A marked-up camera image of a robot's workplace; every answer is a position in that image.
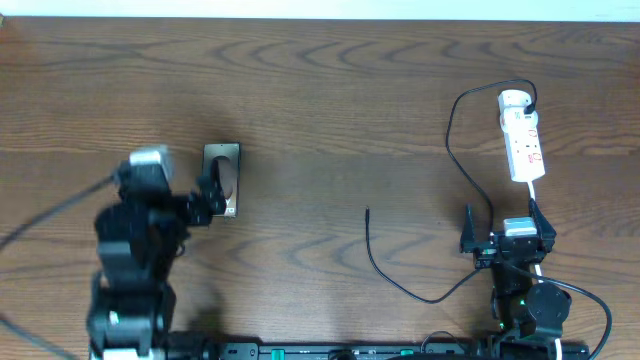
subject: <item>power cord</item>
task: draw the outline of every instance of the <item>power cord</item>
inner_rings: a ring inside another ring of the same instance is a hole
[[[476,269],[476,270],[472,271],[469,275],[465,276],[462,280],[458,281],[457,284],[453,285],[453,287],[449,291],[447,291],[444,295],[442,295],[441,297],[439,297],[439,298],[437,298],[435,300],[425,299],[423,297],[420,297],[420,296],[412,293],[411,291],[409,291],[409,290],[405,289],[404,287],[402,287],[397,282],[391,280],[390,277],[388,277],[385,273],[382,272],[382,270],[380,270],[380,268],[376,264],[376,261],[373,259],[373,254],[371,253],[371,241],[369,239],[369,217],[370,217],[369,213],[370,213],[370,210],[369,210],[369,207],[367,206],[367,210],[364,213],[365,242],[367,243],[367,254],[369,254],[369,260],[371,261],[371,265],[373,265],[373,268],[376,270],[378,275],[380,275],[383,279],[387,280],[391,285],[393,285],[396,288],[400,289],[400,291],[402,291],[403,293],[409,295],[413,299],[418,300],[418,301],[423,302],[423,303],[426,303],[426,304],[437,304],[437,303],[441,302],[442,300],[448,298],[449,295],[451,295],[454,291],[456,291],[462,284],[467,282],[467,280],[471,279],[477,273],[479,273],[480,270],[482,270],[482,269]]]
[[[2,240],[0,240],[0,253],[11,243],[18,240],[27,230],[42,224],[43,222],[49,220],[50,218],[60,214],[61,212],[69,209],[73,205],[78,204],[82,200],[86,199],[88,196],[96,193],[97,191],[103,189],[107,185],[113,183],[114,176],[106,177],[96,184],[88,187],[87,189],[71,196],[67,200],[61,202],[60,204],[52,207],[49,210],[46,210],[36,216],[34,216],[31,220],[26,223],[18,226],[15,230],[10,232],[8,235],[4,236]],[[12,332],[18,337],[30,342],[34,346],[37,346],[51,354],[58,356],[61,359],[77,359],[77,357],[56,345],[44,340],[43,338],[29,333],[27,330],[19,327],[18,325],[11,322],[4,314],[0,313],[0,324],[4,326],[7,330]]]
[[[536,190],[533,187],[533,181],[527,181],[527,186],[529,187],[529,197],[533,200],[536,199]]]
[[[531,102],[531,104],[527,105],[527,107],[524,110],[525,114],[533,113],[536,109],[536,103],[538,102],[538,90],[536,89],[536,86],[531,81],[527,79],[513,79],[513,80],[500,81],[500,82],[485,85],[485,86],[480,86],[480,87],[463,92],[462,94],[460,94],[460,96],[458,96],[456,101],[453,103],[453,107],[451,108],[451,115],[449,116],[449,126],[447,126],[447,135],[445,136],[445,140],[444,140],[444,146],[445,148],[447,148],[447,153],[449,153],[449,156],[451,157],[451,160],[453,160],[453,163],[456,164],[458,169],[460,169],[460,171],[462,172],[462,175],[464,175],[467,178],[467,180],[469,180],[471,185],[473,185],[473,187],[478,191],[478,193],[480,193],[480,196],[482,196],[484,201],[487,203],[487,206],[489,207],[489,232],[493,231],[493,204],[489,199],[489,195],[487,195],[487,193],[484,190],[482,190],[480,185],[478,185],[475,181],[473,181],[471,176],[464,170],[462,165],[460,165],[456,157],[453,156],[453,153],[451,152],[451,148],[449,147],[451,125],[453,124],[453,115],[456,112],[456,107],[458,106],[458,102],[460,101],[460,99],[462,99],[466,95],[473,94],[475,92],[479,92],[479,91],[490,89],[497,86],[502,86],[507,84],[517,84],[517,83],[529,84],[531,85],[531,88],[533,88],[533,101]]]

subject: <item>power strip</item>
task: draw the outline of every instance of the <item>power strip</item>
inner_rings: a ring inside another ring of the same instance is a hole
[[[500,127],[507,145],[511,180],[529,183],[545,174],[538,137],[538,113],[525,114],[531,96],[521,90],[505,90],[498,96]]]

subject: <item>wood grain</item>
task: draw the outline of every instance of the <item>wood grain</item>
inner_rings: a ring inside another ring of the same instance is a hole
[[[0,231],[91,184],[147,144],[176,153],[174,189],[204,144],[239,141],[240,217],[193,231],[171,276],[175,329],[269,341],[416,342],[496,329],[490,277],[423,305],[472,270],[457,253],[464,205],[486,210],[444,150],[462,91],[513,77],[538,86],[547,175],[539,203],[558,230],[546,274],[584,286],[615,323],[602,358],[640,346],[640,26],[631,24],[7,19],[0,29]],[[499,90],[465,99],[453,151],[492,197],[496,223],[526,212],[496,123]],[[2,254],[0,307],[84,357],[92,223],[105,191]],[[604,327],[574,296],[565,338]],[[0,358],[48,355],[0,332]]]

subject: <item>cable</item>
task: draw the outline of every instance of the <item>cable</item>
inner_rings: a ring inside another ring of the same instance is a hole
[[[489,199],[489,196],[487,195],[487,193],[484,190],[482,190],[480,185],[478,185],[475,181],[473,181],[471,176],[464,170],[464,168],[462,167],[462,165],[460,165],[458,160],[456,160],[456,157],[453,156],[453,153],[449,148],[449,137],[451,135],[451,125],[453,124],[453,115],[456,112],[456,106],[458,105],[458,102],[460,101],[460,99],[462,99],[464,96],[478,92],[478,91],[486,90],[492,87],[502,86],[506,84],[516,84],[516,83],[526,83],[531,85],[531,87],[533,88],[533,101],[531,102],[530,105],[527,105],[524,112],[525,114],[531,114],[533,111],[535,111],[536,103],[538,102],[538,90],[536,90],[536,86],[531,81],[526,79],[505,80],[505,81],[500,81],[497,83],[481,86],[475,89],[467,90],[462,94],[460,94],[460,96],[458,96],[456,101],[453,103],[453,107],[451,108],[451,115],[449,116],[449,126],[447,126],[447,135],[445,137],[444,144],[445,144],[445,147],[447,148],[447,153],[449,153],[449,156],[451,157],[451,160],[453,160],[454,164],[456,164],[458,169],[460,169],[460,171],[462,172],[462,175],[464,175],[467,178],[467,180],[469,180],[471,185],[473,185],[473,187],[476,188],[478,193],[480,193],[484,201],[487,203],[487,206],[489,207],[489,232],[493,231],[493,204],[491,203],[491,200]]]
[[[598,343],[598,346],[596,346],[595,350],[593,350],[593,352],[591,353],[591,355],[589,355],[589,360],[593,360],[595,359],[598,354],[600,354],[600,351],[602,351],[602,348],[604,347],[604,345],[607,343],[607,339],[609,339],[609,334],[611,334],[611,327],[613,325],[613,316],[611,315],[611,310],[609,309],[609,306],[607,306],[607,304],[602,301],[602,299],[600,299],[599,297],[597,297],[596,295],[588,292],[587,290],[581,289],[575,285],[571,285],[569,283],[565,283],[562,282],[560,280],[556,280],[556,279],[552,279],[549,277],[545,277],[545,276],[539,276],[539,275],[535,275],[532,274],[528,271],[524,271],[522,269],[519,269],[509,263],[503,263],[505,265],[505,267],[509,268],[510,270],[513,270],[517,273],[519,273],[520,275],[524,275],[524,276],[528,276],[532,279],[536,279],[538,281],[540,280],[544,280],[547,282],[550,282],[552,284],[555,284],[557,286],[561,286],[563,288],[569,289],[569,290],[573,290],[575,292],[577,292],[578,294],[584,295],[586,297],[588,297],[589,299],[595,301],[596,303],[598,303],[598,305],[600,305],[602,307],[602,310],[604,310],[604,314],[607,317],[607,324],[605,326],[604,329],[604,333],[602,334],[602,338],[600,339],[600,342]]]
[[[8,235],[4,236],[2,238],[2,240],[0,240],[0,253],[11,243],[15,242],[16,240],[18,240],[20,238],[20,236],[22,236],[27,230],[31,229],[34,226],[37,226],[39,224],[42,224],[43,222],[49,220],[50,218],[52,218],[55,215],[60,214],[61,212],[67,210],[68,208],[72,207],[73,205],[76,205],[77,203],[79,203],[80,201],[84,200],[85,198],[87,198],[89,195],[99,191],[100,189],[104,188],[105,186],[111,184],[113,182],[113,176],[109,176],[106,177],[102,180],[100,180],[99,182],[97,182],[95,185],[92,185],[88,188],[86,188],[85,190],[71,196],[70,198],[68,198],[67,200],[61,202],[60,204],[52,207],[51,209],[48,209],[36,216],[34,216],[31,220],[27,221],[26,223],[18,226],[15,230],[13,230],[12,232],[10,232]],[[30,342],[31,344],[40,347],[52,354],[57,355],[58,357],[62,358],[62,359],[77,359],[73,354],[66,352],[65,350],[51,344],[50,342],[29,333],[27,330],[19,327],[18,325],[12,323],[11,321],[9,321],[9,319],[2,313],[0,313],[0,324],[2,324],[2,326],[4,326],[7,330],[9,330],[10,332],[12,332],[13,334],[15,334],[18,337],[21,337],[22,339]]]
[[[376,261],[373,259],[373,254],[371,254],[371,241],[369,240],[369,207],[368,206],[367,206],[367,210],[364,213],[364,223],[365,223],[365,242],[367,243],[367,253],[369,254],[369,260],[371,261],[371,265],[373,265],[373,268],[376,270],[378,275],[382,276],[382,278],[387,280],[391,285],[397,287],[403,293],[409,295],[410,297],[412,297],[415,300],[418,300],[420,302],[423,302],[423,303],[426,303],[426,304],[437,304],[437,303],[441,302],[442,300],[448,298],[449,295],[451,295],[454,291],[456,291],[456,289],[458,289],[460,287],[460,285],[464,284],[467,280],[471,279],[477,273],[479,273],[480,270],[482,270],[482,269],[476,269],[476,270],[472,271],[471,274],[465,276],[462,280],[458,281],[458,283],[453,285],[453,287],[449,291],[447,291],[444,295],[442,295],[441,297],[439,297],[439,298],[437,298],[435,300],[428,300],[428,299],[422,298],[422,297],[412,293],[411,291],[403,288],[397,282],[391,280],[391,278],[388,277],[387,275],[385,275],[385,273],[383,273],[382,270],[380,270],[378,265],[376,265]]]
[[[458,347],[460,347],[460,349],[462,349],[462,351],[464,353],[467,352],[467,349],[465,347],[462,346],[462,344],[460,344],[460,341],[458,341],[458,338],[455,337],[453,334],[451,334],[448,331],[444,331],[444,330],[438,330],[438,331],[434,331],[432,332],[429,336],[427,336],[424,341],[422,342],[422,345],[420,345],[420,352],[424,353],[426,352],[425,346],[427,346],[427,344],[429,343],[429,340],[431,340],[431,337],[433,337],[433,335],[438,335],[438,334],[445,334],[445,335],[449,335],[449,337],[451,337],[456,344],[458,344]]]
[[[529,197],[535,200],[536,190],[533,188],[533,181],[527,181],[527,185],[529,186]]]
[[[556,360],[562,360],[562,343],[560,343],[560,338],[556,338],[553,343],[556,345]]]
[[[533,266],[533,268],[536,270],[536,275],[538,276],[542,276],[542,268],[540,267],[540,264],[535,264]],[[542,280],[538,280],[538,283],[542,284],[544,281]]]
[[[97,182],[95,185],[92,185],[86,188],[85,190],[73,195],[72,197],[52,207],[51,209],[43,211],[40,214],[34,216],[31,220],[27,221],[26,223],[18,226],[15,230],[9,233],[9,235],[4,236],[2,240],[0,240],[0,253],[9,244],[16,241],[18,238],[20,238],[20,236],[22,236],[22,234],[24,234],[27,230],[49,220],[51,217],[58,215],[59,213],[67,210],[73,205],[76,205],[80,201],[84,200],[87,196],[97,192],[98,190],[111,184],[112,182],[113,182],[113,176],[106,177],[100,180],[99,182]]]
[[[35,336],[31,333],[29,333],[27,330],[19,327],[18,325],[12,323],[11,321],[9,321],[9,319],[7,319],[4,314],[0,314],[0,324],[2,324],[2,326],[4,326],[5,328],[7,328],[7,330],[9,330],[10,332],[12,332],[13,334],[21,337],[22,339],[30,342],[31,344],[46,350],[56,356],[58,356],[61,359],[67,359],[67,360],[76,360],[78,359],[75,355],[71,354],[70,352],[65,351],[62,348],[59,348],[58,346],[38,337]]]

